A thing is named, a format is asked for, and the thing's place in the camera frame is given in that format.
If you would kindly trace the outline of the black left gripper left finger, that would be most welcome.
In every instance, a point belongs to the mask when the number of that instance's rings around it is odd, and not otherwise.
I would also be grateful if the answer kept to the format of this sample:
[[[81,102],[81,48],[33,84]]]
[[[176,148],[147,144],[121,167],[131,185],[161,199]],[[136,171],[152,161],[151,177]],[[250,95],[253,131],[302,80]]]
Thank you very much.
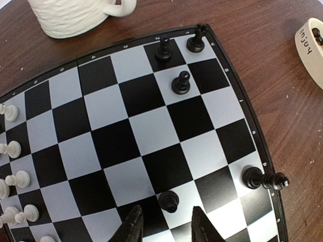
[[[143,241],[143,211],[136,205],[127,215],[124,222],[111,237],[111,242],[137,242]]]

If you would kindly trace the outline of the black chess pawn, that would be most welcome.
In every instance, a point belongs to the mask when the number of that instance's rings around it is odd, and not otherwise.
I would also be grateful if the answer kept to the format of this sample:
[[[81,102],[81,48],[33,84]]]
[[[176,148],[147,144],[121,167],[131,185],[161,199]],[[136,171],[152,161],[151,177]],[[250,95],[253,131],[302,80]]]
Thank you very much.
[[[175,213],[179,205],[179,197],[173,191],[166,191],[160,194],[158,203],[161,209],[168,213]]]
[[[172,57],[172,50],[170,48],[170,40],[167,36],[160,39],[159,46],[155,50],[154,57],[159,62],[168,62]]]
[[[190,52],[200,53],[204,50],[205,44],[202,38],[208,32],[208,26],[206,24],[197,24],[194,29],[194,36],[189,38],[186,43],[186,47]]]
[[[172,81],[172,91],[178,95],[186,94],[190,90],[190,74],[181,71],[179,76]]]

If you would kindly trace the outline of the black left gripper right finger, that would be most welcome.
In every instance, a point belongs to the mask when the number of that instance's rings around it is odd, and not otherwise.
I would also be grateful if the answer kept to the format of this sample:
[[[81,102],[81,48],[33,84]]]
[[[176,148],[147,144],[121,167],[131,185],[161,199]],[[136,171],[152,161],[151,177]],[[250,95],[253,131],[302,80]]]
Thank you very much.
[[[225,242],[199,206],[193,207],[191,233],[193,242]]]

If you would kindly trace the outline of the black chess piece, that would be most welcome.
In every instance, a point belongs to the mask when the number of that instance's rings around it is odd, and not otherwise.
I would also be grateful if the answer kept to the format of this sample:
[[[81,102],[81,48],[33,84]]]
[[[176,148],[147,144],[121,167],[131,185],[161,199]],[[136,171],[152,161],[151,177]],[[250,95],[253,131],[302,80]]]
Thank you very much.
[[[274,189],[281,191],[289,186],[290,182],[287,176],[282,172],[262,173],[258,167],[247,168],[242,175],[243,183],[250,189],[258,189],[260,186],[265,189]]]

